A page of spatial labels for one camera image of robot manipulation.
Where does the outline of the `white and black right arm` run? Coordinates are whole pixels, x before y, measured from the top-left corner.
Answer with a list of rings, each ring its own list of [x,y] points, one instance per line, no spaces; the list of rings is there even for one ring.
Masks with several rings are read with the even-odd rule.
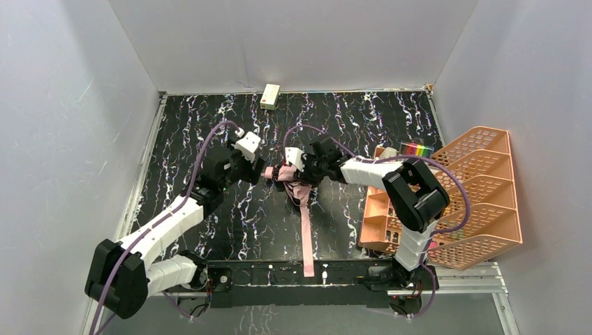
[[[289,159],[295,177],[314,186],[324,178],[385,191],[401,223],[399,246],[394,252],[392,279],[400,286],[418,280],[425,267],[425,253],[438,219],[450,198],[428,168],[428,159],[402,155],[370,159],[342,152],[330,137],[312,143],[311,153]]]

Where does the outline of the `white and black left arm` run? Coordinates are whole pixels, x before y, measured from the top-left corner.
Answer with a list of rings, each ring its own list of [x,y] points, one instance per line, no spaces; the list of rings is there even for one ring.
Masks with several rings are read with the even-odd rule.
[[[148,297],[178,285],[207,287],[207,263],[191,251],[163,261],[158,256],[185,232],[203,222],[238,181],[257,184],[264,160],[257,149],[223,149],[218,161],[201,165],[172,204],[119,241],[95,249],[84,292],[122,319],[135,315]]]

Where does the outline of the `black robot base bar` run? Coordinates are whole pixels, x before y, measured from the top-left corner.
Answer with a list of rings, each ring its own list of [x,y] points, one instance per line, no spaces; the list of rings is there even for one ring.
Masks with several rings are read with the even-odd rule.
[[[211,261],[214,308],[363,305],[387,308],[390,290],[418,280],[394,259],[316,260],[312,276],[301,261]]]

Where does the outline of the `pink and black folding umbrella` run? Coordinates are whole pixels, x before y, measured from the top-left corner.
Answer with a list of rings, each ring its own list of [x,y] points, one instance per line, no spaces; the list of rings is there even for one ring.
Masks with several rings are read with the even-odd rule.
[[[311,278],[314,277],[314,258],[309,214],[309,196],[312,186],[296,179],[296,172],[299,172],[299,170],[294,165],[275,165],[266,167],[262,172],[262,176],[268,181],[282,184],[288,198],[299,209],[303,274],[305,278]]]

